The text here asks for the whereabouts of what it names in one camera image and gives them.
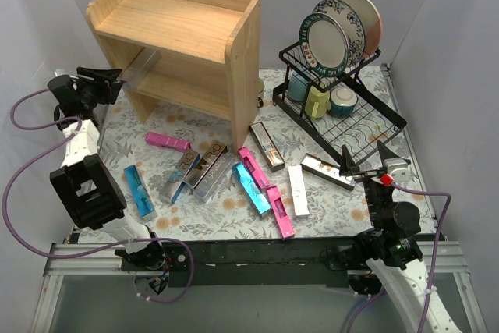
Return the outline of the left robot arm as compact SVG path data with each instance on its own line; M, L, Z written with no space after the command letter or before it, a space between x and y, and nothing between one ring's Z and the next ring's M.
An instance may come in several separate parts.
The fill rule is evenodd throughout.
M123 243L118 256L156 271L164 267L166 252L154 232L126 210L126 199L98 154L100 133L94 109L116 102L124 84L121 73L121 69L79 67L74 76L61 75L48 82L58 102L54 120L72 138L50 181L78 228L107 233Z

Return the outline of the silver Protefix toothpaste box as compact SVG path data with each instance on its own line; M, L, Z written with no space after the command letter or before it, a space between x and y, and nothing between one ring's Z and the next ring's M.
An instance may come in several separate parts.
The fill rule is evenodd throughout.
M194 189L193 195L204 203L208 202L221 180L233 166L234 160L235 158L231 154L221 155Z

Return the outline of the white toothpaste box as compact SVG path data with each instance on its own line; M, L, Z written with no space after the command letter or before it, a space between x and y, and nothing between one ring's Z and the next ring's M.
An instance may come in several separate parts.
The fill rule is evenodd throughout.
M295 216L297 218L306 218L310 215L310 211L307 204L302 166L290 165L288 167L288 175Z

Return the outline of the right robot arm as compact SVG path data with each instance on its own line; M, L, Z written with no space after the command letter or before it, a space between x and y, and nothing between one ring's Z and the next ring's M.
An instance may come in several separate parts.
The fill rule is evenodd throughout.
M371 229L353 239L352 257L361 268L369 268L395 305L407 332L457 332L434 286L436 262L425 263L415 240L420 233L419 208L395 201L392 193L402 190L409 179L410 161L377 144L381 166L363 171L342 148L339 173L363 184Z

